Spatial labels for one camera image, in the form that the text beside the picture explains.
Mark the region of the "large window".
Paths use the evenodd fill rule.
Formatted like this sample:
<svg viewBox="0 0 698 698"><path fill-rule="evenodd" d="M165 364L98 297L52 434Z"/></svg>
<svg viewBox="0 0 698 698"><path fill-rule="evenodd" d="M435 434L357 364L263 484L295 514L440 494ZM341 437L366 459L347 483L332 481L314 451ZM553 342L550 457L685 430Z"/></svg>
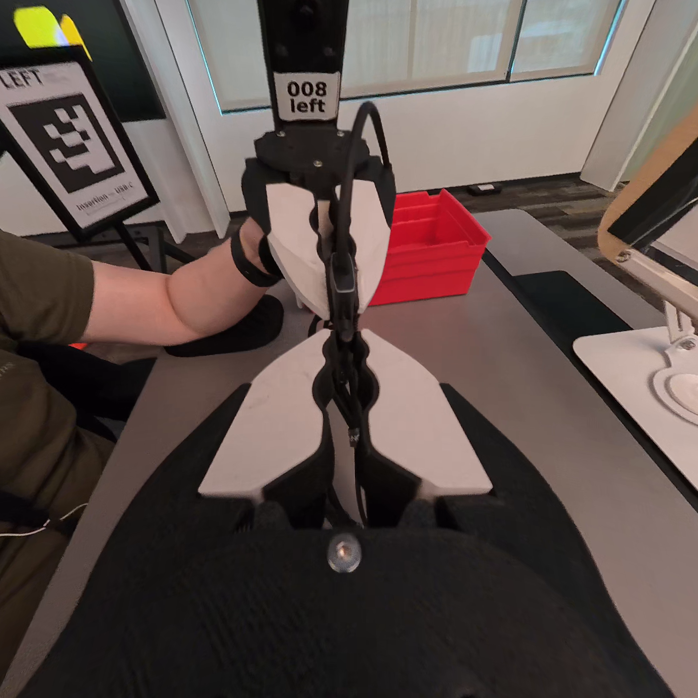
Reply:
<svg viewBox="0 0 698 698"><path fill-rule="evenodd" d="M222 113L270 105L256 1L188 1ZM622 1L350 1L341 98L589 75Z"/></svg>

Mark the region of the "red plastic bin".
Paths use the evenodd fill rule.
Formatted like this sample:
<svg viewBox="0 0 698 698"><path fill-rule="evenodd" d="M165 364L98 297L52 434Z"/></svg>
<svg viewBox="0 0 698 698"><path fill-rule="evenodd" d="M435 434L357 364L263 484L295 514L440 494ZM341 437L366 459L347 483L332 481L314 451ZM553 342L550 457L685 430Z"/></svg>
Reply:
<svg viewBox="0 0 698 698"><path fill-rule="evenodd" d="M491 236L445 189L398 194L370 306L466 294Z"/></svg>

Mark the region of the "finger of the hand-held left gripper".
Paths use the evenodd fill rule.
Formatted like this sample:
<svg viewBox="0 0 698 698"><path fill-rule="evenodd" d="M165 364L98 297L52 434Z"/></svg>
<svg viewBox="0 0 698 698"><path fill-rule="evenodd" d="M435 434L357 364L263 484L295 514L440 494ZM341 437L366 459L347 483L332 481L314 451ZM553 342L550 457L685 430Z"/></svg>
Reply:
<svg viewBox="0 0 698 698"><path fill-rule="evenodd" d="M323 320L329 301L323 244L333 230L329 201L289 183L266 185L268 244L297 300Z"/></svg>
<svg viewBox="0 0 698 698"><path fill-rule="evenodd" d="M353 181L350 236L355 244L359 314L362 315L380 284L390 237L390 224L372 181Z"/></svg>

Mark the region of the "black easel stand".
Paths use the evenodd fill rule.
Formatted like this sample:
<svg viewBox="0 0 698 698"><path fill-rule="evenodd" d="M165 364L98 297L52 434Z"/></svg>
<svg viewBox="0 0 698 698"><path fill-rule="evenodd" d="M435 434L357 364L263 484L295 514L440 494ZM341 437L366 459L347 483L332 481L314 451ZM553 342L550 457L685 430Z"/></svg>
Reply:
<svg viewBox="0 0 698 698"><path fill-rule="evenodd" d="M168 273L168 258L171 258L182 265L186 265L195 260L195 257L185 250L165 239L161 226L156 225L150 232L147 232L145 244L148 247L148 257L139 247L139 244L124 222L113 224L115 231L122 244L127 248L136 265L147 272Z"/></svg>

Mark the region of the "white flat pad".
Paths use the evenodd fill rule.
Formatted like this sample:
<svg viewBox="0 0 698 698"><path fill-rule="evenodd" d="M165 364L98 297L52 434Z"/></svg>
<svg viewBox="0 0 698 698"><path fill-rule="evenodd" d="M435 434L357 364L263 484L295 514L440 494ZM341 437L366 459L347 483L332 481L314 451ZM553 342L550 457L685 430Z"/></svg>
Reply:
<svg viewBox="0 0 698 698"><path fill-rule="evenodd" d="M580 337L573 351L697 488L697 246L658 243L614 260L664 301L664 324Z"/></svg>

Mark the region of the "large black screen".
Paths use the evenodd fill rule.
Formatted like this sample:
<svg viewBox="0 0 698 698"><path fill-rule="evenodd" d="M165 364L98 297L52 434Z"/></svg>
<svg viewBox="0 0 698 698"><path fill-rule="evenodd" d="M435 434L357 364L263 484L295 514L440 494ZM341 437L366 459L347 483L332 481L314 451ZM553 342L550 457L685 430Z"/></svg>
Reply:
<svg viewBox="0 0 698 698"><path fill-rule="evenodd" d="M124 123L165 112L119 1L2 1L1 54L83 48Z"/></svg>

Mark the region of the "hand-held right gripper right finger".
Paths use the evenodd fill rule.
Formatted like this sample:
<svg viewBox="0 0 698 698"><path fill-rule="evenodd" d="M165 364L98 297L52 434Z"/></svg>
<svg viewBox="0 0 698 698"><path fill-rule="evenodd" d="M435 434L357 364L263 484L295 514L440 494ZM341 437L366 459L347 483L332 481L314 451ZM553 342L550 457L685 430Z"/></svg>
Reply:
<svg viewBox="0 0 698 698"><path fill-rule="evenodd" d="M419 498L490 493L493 484L436 377L371 330L361 335L367 368L378 381L368 409L378 455L418 479Z"/></svg>

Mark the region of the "person's left forearm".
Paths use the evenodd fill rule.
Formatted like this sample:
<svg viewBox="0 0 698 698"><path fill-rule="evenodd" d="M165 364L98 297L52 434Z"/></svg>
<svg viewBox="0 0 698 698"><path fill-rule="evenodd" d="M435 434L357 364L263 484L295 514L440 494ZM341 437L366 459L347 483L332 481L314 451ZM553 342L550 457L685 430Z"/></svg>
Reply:
<svg viewBox="0 0 698 698"><path fill-rule="evenodd" d="M245 317L265 294L236 267L230 244L170 275L94 261L93 299L80 343L179 345Z"/></svg>

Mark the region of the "black framed marker sign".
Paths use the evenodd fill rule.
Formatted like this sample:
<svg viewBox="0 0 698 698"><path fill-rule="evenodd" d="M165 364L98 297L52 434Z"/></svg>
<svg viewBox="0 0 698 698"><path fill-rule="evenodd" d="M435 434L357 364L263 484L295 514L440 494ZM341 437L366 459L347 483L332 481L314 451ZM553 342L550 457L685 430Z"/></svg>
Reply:
<svg viewBox="0 0 698 698"><path fill-rule="evenodd" d="M1 57L1 140L77 240L160 202L83 48Z"/></svg>

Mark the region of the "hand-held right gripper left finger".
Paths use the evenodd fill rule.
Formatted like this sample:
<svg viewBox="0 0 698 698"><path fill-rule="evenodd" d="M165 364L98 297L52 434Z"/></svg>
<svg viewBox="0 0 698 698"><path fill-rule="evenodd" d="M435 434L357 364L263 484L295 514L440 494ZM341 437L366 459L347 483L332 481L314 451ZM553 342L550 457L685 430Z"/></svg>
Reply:
<svg viewBox="0 0 698 698"><path fill-rule="evenodd" d="M328 329L318 331L256 376L199 485L200 495L261 499L265 486L316 453L323 412L312 388L325 367L329 338Z"/></svg>

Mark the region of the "person's left hand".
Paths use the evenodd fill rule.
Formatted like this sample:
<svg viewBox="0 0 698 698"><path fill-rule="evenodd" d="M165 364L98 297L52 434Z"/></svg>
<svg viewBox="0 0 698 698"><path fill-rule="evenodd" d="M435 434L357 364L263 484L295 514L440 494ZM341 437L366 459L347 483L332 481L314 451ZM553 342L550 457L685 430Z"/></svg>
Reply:
<svg viewBox="0 0 698 698"><path fill-rule="evenodd" d="M211 257L215 281L235 294L266 290L284 277L267 236L252 218L213 249Z"/></svg>

